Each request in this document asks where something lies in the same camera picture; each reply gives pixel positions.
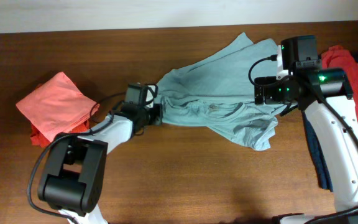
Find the light blue t-shirt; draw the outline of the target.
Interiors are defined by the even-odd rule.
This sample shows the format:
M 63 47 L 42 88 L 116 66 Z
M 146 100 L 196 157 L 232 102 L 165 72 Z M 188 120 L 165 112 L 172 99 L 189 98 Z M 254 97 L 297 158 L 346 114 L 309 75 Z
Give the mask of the light blue t-shirt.
M 173 69 L 157 83 L 162 121 L 206 126 L 231 142 L 256 151 L 270 148 L 284 105 L 256 105 L 250 77 L 277 74 L 277 63 L 255 64 L 277 52 L 272 39 L 253 43 L 241 33 L 227 47 L 192 65 Z

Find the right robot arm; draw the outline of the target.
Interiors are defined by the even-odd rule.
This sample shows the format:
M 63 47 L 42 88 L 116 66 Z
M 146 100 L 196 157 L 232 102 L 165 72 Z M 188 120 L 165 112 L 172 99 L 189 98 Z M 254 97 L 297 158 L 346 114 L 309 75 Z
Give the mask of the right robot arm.
M 333 185 L 335 213 L 291 213 L 274 223 L 358 223 L 358 122 L 351 84 L 341 68 L 324 69 L 313 35 L 281 41 L 268 60 L 278 63 L 274 77 L 252 79 L 255 104 L 292 105 L 311 123 Z

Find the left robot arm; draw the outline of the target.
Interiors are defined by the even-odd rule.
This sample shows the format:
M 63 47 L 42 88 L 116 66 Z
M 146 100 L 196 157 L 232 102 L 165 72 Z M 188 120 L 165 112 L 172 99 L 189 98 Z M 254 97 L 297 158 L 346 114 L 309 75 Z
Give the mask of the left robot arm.
M 160 125 L 159 104 L 123 103 L 119 111 L 82 133 L 61 133 L 46 148 L 45 166 L 37 189 L 51 215 L 70 223 L 106 223 L 98 201 L 101 196 L 107 155 L 148 125 Z

